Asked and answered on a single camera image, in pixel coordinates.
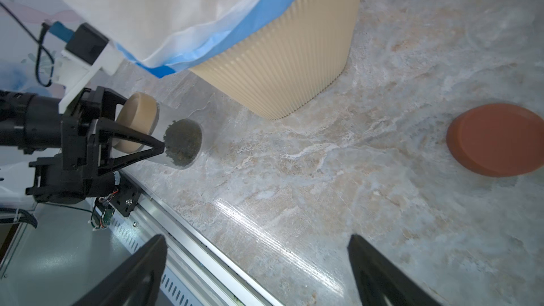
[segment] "terracotta round lid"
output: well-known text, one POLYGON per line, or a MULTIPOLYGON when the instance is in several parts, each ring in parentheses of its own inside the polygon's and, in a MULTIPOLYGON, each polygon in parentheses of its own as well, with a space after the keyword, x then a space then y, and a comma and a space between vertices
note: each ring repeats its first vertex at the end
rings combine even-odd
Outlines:
POLYGON ((446 142, 460 164, 481 175, 521 175, 544 165, 544 120, 517 105, 465 112, 449 126, 446 142))

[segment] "marble countertop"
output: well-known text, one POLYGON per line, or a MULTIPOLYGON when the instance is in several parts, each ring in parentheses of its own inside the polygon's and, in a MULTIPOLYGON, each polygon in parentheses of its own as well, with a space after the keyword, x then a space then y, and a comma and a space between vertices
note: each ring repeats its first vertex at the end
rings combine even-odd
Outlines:
POLYGON ((204 129, 195 164, 134 175, 286 305, 359 305, 347 244, 369 240, 444 305, 541 305, 544 170, 467 171, 445 132, 511 102, 544 116, 544 0, 361 0, 348 63, 290 116, 262 119, 196 77, 125 63, 204 129))

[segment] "wire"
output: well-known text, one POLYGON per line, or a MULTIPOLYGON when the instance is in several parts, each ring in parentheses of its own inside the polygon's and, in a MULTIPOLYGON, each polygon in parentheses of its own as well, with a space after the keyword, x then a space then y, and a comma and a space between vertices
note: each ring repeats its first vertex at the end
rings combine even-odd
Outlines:
POLYGON ((83 210, 83 211, 86 211, 87 213, 92 213, 91 210, 88 210, 88 209, 83 209, 83 208, 78 208, 78 207, 72 207, 72 206, 67 206, 67 205, 64 205, 64 204, 56 204, 56 203, 51 203, 51 202, 42 202, 43 204, 48 204, 50 206, 57 206, 57 207, 64 207, 64 208, 70 208, 70 209, 78 209, 78 210, 83 210))
MULTIPOLYGON (((17 215, 23 214, 23 216, 19 217, 16 222, 25 222, 25 223, 30 224, 32 227, 37 228, 36 218, 32 214, 30 214, 28 211, 26 211, 24 209, 0 207, 0 211, 1 212, 8 212, 8 213, 17 213, 17 215)), ((13 220, 14 220, 14 218, 12 218, 12 217, 4 218, 4 219, 0 219, 0 223, 14 223, 13 220)))
POLYGON ((54 68, 54 60, 50 55, 51 60, 51 72, 49 73, 49 82, 47 84, 44 84, 40 79, 40 59, 41 59, 41 51, 45 50, 44 47, 44 38, 47 31, 49 31, 50 26, 46 23, 41 23, 41 31, 40 31, 40 37, 37 41, 37 52, 36 52, 36 65, 34 67, 34 75, 36 76, 37 82, 45 87, 51 86, 51 78, 53 78, 53 68, 54 68))
POLYGON ((8 9, 6 5, 4 5, 4 3, 1 1, 0 1, 0 6, 2 6, 2 8, 17 22, 17 24, 19 24, 19 26, 32 38, 32 40, 37 43, 36 66, 34 67, 34 74, 36 76, 36 80, 38 84, 45 87, 51 86, 52 84, 51 78, 53 78, 53 66, 55 64, 55 60, 53 59, 53 56, 51 56, 51 53, 49 52, 49 50, 47 50, 44 47, 45 34, 49 30, 50 26, 48 24, 42 23, 40 37, 39 39, 37 39, 36 37, 34 37, 32 32, 28 30, 28 28, 19 20, 19 18, 17 18, 17 16, 10 9, 8 9), (49 76, 49 82, 47 82, 47 84, 42 83, 42 81, 40 80, 40 58, 41 58, 42 50, 45 51, 45 53, 51 60, 51 74, 49 76))

